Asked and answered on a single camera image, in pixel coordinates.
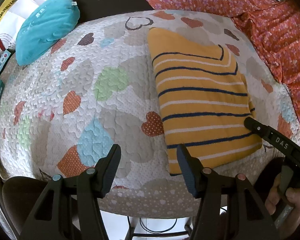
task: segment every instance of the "white stripe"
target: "white stripe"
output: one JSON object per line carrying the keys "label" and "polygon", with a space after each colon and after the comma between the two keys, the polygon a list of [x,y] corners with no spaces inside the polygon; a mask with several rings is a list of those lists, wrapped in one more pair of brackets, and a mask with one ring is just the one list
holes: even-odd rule
{"label": "white stripe", "polygon": [[209,104],[209,105],[220,105],[220,106],[238,106],[238,107],[248,107],[249,105],[245,104],[232,104],[226,102],[218,102],[218,101],[205,101],[205,100],[178,100],[178,101],[169,101],[164,103],[160,106],[160,109],[165,108],[169,105],[176,105],[176,104]]}
{"label": "white stripe", "polygon": [[173,130],[164,131],[164,135],[177,133],[177,132],[195,132],[195,131],[203,131],[203,130],[211,130],[211,129],[226,129],[226,128],[236,128],[236,127],[244,127],[244,125],[243,124],[210,125],[210,126],[193,127],[193,128],[173,129]]}
{"label": "white stripe", "polygon": [[[200,161],[202,160],[208,160],[208,159],[213,159],[213,158],[217,158],[217,157],[222,157],[222,156],[225,156],[225,155],[230,155],[230,154],[233,154],[233,153],[238,153],[238,152],[243,152],[243,151],[246,151],[246,150],[250,150],[258,145],[260,145],[262,143],[256,143],[256,144],[253,144],[253,145],[250,145],[250,146],[247,146],[247,147],[243,147],[243,148],[240,148],[240,149],[235,149],[235,150],[230,150],[230,151],[226,151],[226,152],[222,152],[222,153],[216,153],[216,154],[212,154],[212,155],[207,155],[207,156],[202,156],[202,157],[199,157],[198,159]],[[178,163],[178,160],[169,160],[169,163]]]}
{"label": "white stripe", "polygon": [[158,62],[154,67],[153,70],[156,69],[157,66],[169,62],[169,61],[180,61],[180,62],[194,62],[194,63],[199,63],[199,64],[205,64],[205,65],[210,65],[210,66],[217,66],[217,67],[229,67],[231,63],[231,54],[229,52],[229,49],[227,48],[228,55],[229,55],[229,62],[227,65],[222,65],[222,64],[212,64],[212,63],[207,63],[207,62],[202,62],[202,61],[197,61],[197,60],[191,60],[191,59],[176,59],[176,58],[171,58],[171,59],[165,59],[163,61]]}
{"label": "white stripe", "polygon": [[219,81],[215,81],[211,78],[207,78],[207,77],[186,77],[186,76],[179,76],[179,77],[170,77],[170,78],[165,78],[163,80],[161,80],[158,84],[157,87],[160,86],[162,83],[166,82],[166,81],[170,81],[170,80],[178,80],[178,79],[197,79],[197,80],[209,80],[212,81],[214,83],[220,84],[220,85],[226,85],[226,86],[232,86],[232,85],[244,85],[243,82],[232,82],[232,83],[226,83],[226,82],[219,82]]}

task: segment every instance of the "human hand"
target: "human hand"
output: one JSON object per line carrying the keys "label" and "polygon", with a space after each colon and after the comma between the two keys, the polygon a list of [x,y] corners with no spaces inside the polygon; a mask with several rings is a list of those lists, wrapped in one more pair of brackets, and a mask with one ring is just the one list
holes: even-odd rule
{"label": "human hand", "polygon": [[[280,195],[277,192],[280,181],[281,173],[276,176],[273,187],[271,188],[268,198],[265,201],[265,207],[270,215],[274,214],[276,205],[280,200]],[[285,195],[288,201],[294,204],[295,207],[278,229],[280,239],[285,239],[290,236],[300,224],[300,188],[288,188]]]}

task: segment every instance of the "blue pillow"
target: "blue pillow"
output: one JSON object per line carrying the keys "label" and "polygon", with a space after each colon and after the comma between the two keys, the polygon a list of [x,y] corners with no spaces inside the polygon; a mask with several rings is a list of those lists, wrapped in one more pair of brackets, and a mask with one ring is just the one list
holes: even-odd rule
{"label": "blue pillow", "polygon": [[72,0],[47,0],[23,23],[16,38],[16,59],[28,65],[76,26],[80,16]]}

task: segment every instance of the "cable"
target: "cable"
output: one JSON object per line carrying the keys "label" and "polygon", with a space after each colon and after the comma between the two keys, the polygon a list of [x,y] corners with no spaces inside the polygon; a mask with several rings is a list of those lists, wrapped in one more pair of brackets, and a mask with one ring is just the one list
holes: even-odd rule
{"label": "cable", "polygon": [[131,239],[131,224],[130,224],[130,219],[128,216],[127,216],[127,219],[128,219],[128,224],[129,224],[129,240],[132,240]]}
{"label": "cable", "polygon": [[161,234],[161,233],[168,232],[168,231],[170,231],[171,229],[173,229],[173,228],[175,227],[176,223],[177,223],[177,220],[178,220],[178,219],[176,218],[176,221],[174,222],[174,224],[173,224],[172,227],[170,227],[170,228],[168,228],[168,229],[166,229],[166,230],[163,230],[163,231],[153,231],[153,230],[147,228],[147,227],[144,225],[144,223],[142,222],[141,218],[139,219],[139,222],[140,222],[140,225],[141,225],[141,227],[143,228],[143,230],[145,230],[146,232],[151,233],[151,234]]}

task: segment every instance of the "yellow striped cloth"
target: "yellow striped cloth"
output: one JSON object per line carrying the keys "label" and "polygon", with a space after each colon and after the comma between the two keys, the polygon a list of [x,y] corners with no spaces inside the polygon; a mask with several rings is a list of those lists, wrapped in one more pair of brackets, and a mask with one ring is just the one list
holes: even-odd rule
{"label": "yellow striped cloth", "polygon": [[181,173],[176,154],[180,143],[210,168],[261,148],[260,137],[243,125],[254,107],[245,77],[226,46],[202,46],[160,28],[149,31],[148,43],[170,174]]}

